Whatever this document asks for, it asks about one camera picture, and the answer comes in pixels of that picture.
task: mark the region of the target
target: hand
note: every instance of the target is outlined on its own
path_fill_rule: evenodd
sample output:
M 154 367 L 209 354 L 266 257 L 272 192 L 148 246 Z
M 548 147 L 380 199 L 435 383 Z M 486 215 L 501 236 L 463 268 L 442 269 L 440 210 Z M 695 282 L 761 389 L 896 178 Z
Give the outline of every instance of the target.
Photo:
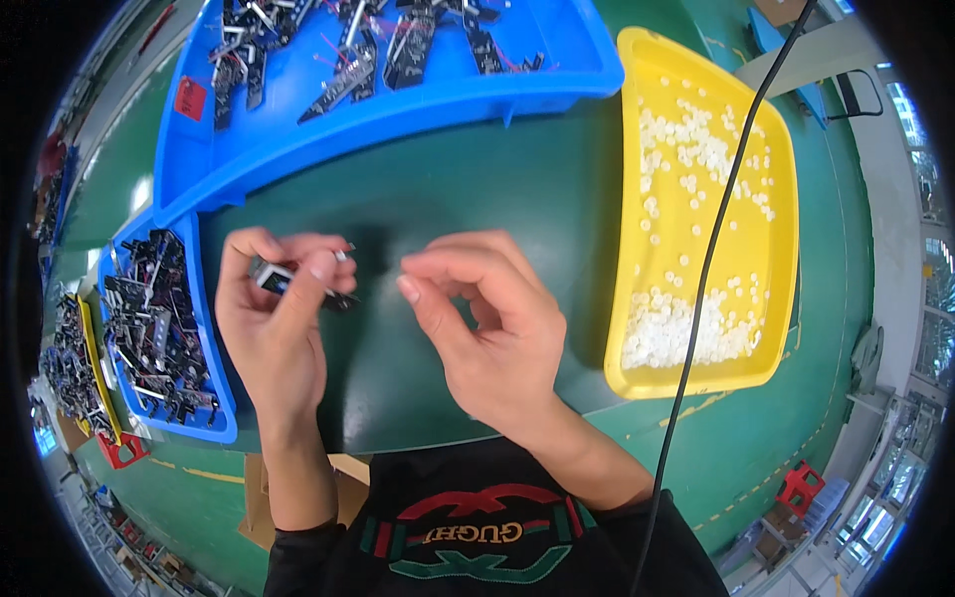
M 402 259 L 401 268 L 398 289 L 465 413 L 518 441 L 536 416 L 561 404 L 554 379 L 566 321 L 510 235 L 444 236 Z M 451 304 L 458 295 L 471 302 L 477 330 Z
M 340 236 L 305 233 L 276 240 L 261 227 L 237 230 L 223 247 L 216 317 L 223 342 L 259 418 L 260 433 L 283 436 L 315 409 L 328 379 L 318 309 L 325 286 L 352 292 L 355 262 L 332 251 L 350 250 Z M 279 297 L 248 276 L 255 255 L 298 271 Z

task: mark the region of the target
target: red plastic stool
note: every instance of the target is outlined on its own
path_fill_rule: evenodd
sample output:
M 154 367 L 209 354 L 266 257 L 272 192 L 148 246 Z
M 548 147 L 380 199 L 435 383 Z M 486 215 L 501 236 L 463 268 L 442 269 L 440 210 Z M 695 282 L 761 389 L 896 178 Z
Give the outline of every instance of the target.
M 807 479 L 812 477 L 816 480 L 815 484 L 810 484 Z M 782 501 L 793 510 L 800 519 L 806 516 L 809 506 L 819 490 L 825 487 L 826 481 L 822 480 L 819 473 L 814 471 L 811 466 L 801 460 L 796 468 L 786 473 L 782 486 L 776 493 L 776 501 Z
M 110 463 L 110 466 L 114 470 L 119 468 L 125 468 L 136 462 L 140 458 L 149 456 L 151 453 L 142 449 L 142 444 L 139 442 L 139 438 L 136 436 L 131 436 L 129 434 L 123 434 L 120 436 L 122 441 L 122 447 L 117 446 L 113 443 L 110 443 L 110 440 L 102 434 L 96 434 L 96 443 L 99 444 L 99 451 L 103 453 L 103 456 L 106 458 L 106 461 Z M 130 452 L 133 453 L 133 457 L 127 460 L 123 460 L 119 457 L 119 450 L 123 447 L 128 447 Z

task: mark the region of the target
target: yellow tray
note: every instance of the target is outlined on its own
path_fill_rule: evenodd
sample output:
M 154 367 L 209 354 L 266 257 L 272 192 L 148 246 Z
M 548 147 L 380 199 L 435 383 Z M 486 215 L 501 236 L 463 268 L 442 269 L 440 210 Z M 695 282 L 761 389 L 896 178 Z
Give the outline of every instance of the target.
M 93 377 L 96 380 L 96 389 L 99 390 L 99 401 L 103 404 L 103 409 L 106 411 L 106 416 L 110 419 L 110 427 L 113 428 L 113 433 L 117 438 L 117 446 L 122 445 L 122 428 L 119 427 L 119 421 L 117 419 L 117 414 L 113 410 L 113 401 L 110 400 L 110 393 L 106 389 L 106 381 L 103 379 L 103 371 L 99 367 L 99 356 L 96 351 L 96 342 L 94 340 L 95 336 L 93 335 L 93 322 L 90 319 L 90 306 L 86 304 L 83 299 L 79 298 L 78 294 L 75 294 L 73 298 L 76 300 L 76 303 L 79 305 L 79 315 L 83 320 L 83 340 L 86 342 L 86 353 L 90 359 L 90 367 L 93 368 Z M 90 425 L 88 422 L 83 421 L 85 425 L 80 425 L 80 429 L 83 430 L 87 436 L 90 434 Z
M 650 293 L 651 288 L 657 287 L 674 299 L 686 300 L 690 307 L 695 304 L 700 268 L 724 185 L 718 177 L 716 181 L 711 180 L 710 170 L 695 159 L 691 166 L 678 159 L 679 146 L 689 146 L 689 143 L 677 141 L 670 145 L 667 140 L 653 137 L 656 146 L 643 147 L 640 116 L 649 109 L 653 118 L 662 116 L 666 121 L 681 122 L 683 115 L 689 114 L 685 107 L 688 103 L 709 111 L 710 134 L 729 145 L 728 158 L 736 153 L 739 141 L 733 138 L 733 130 L 728 129 L 721 118 L 727 114 L 728 107 L 732 108 L 731 122 L 736 131 L 741 131 L 754 92 L 706 58 L 646 29 L 624 29 L 617 37 L 617 48 L 626 70 L 622 90 L 624 197 L 604 375 L 610 388 L 624 398 L 673 396 L 682 359 L 681 364 L 669 367 L 644 365 L 624 369 L 623 348 L 628 336 L 632 297 L 634 293 Z M 645 149 L 648 156 L 653 151 L 661 152 L 662 159 L 661 166 L 652 172 L 649 190 L 642 192 L 641 178 L 645 174 L 641 171 L 641 157 Z M 786 341 L 796 291 L 799 244 L 796 162 L 786 124 L 768 102 L 764 101 L 756 113 L 745 156 L 748 159 L 756 156 L 759 169 L 744 162 L 737 182 L 742 187 L 745 181 L 751 193 L 765 193 L 774 218 L 768 221 L 761 205 L 742 190 L 738 197 L 733 194 L 713 256 L 707 291 L 718 288 L 728 293 L 720 309 L 726 315 L 734 311 L 736 321 L 749 319 L 749 311 L 753 311 L 756 325 L 750 330 L 749 339 L 754 340 L 757 330 L 761 339 L 751 356 L 743 353 L 719 363 L 694 364 L 686 394 L 722 392 L 766 383 L 775 373 Z M 771 157 L 769 167 L 765 166 L 766 156 Z M 663 161 L 669 162 L 667 171 Z M 690 175 L 696 178 L 694 194 L 690 193 L 689 185 L 680 182 Z M 695 196 L 700 191 L 705 193 L 703 200 Z M 657 200 L 656 219 L 644 206 L 650 196 Z M 697 208 L 690 206 L 691 199 L 697 200 Z M 644 220 L 650 222 L 649 231 L 641 227 L 641 224 L 646 226 Z M 694 234 L 695 225 L 699 226 L 699 234 Z M 651 235 L 657 235 L 654 240 L 659 241 L 658 244 L 651 243 Z M 689 257 L 687 265 L 681 265 L 681 256 Z M 668 282 L 667 272 L 680 277 L 682 285 L 677 287 Z M 754 273 L 759 283 L 755 303 L 750 293 Z M 728 288 L 729 281 L 735 277 L 741 279 L 742 297 L 736 296 L 735 288 Z M 769 298 L 765 296 L 766 290 L 770 291 Z

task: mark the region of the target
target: black sleeve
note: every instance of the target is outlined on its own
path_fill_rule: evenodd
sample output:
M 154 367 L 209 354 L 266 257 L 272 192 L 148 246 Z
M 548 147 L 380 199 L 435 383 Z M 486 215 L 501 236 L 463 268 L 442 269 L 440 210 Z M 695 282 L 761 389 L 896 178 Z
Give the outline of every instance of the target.
M 325 563 L 344 534 L 345 526 L 335 521 L 305 531 L 275 529 L 264 596 L 318 594 L 325 578 Z
M 636 569 L 647 534 L 649 510 L 650 500 L 647 500 L 593 513 L 597 525 L 628 564 L 631 574 Z M 729 594 L 703 545 L 696 540 L 676 509 L 673 494 L 668 489 L 660 495 L 660 508 L 637 594 L 694 597 L 725 597 Z

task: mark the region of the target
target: red tag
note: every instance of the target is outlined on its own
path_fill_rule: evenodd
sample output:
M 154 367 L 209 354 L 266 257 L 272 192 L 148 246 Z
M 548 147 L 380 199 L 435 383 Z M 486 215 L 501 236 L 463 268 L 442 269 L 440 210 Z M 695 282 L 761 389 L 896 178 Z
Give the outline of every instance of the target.
M 202 108 L 205 106 L 205 88 L 188 76 L 180 79 L 176 91 L 176 103 L 173 110 L 199 122 L 202 120 Z

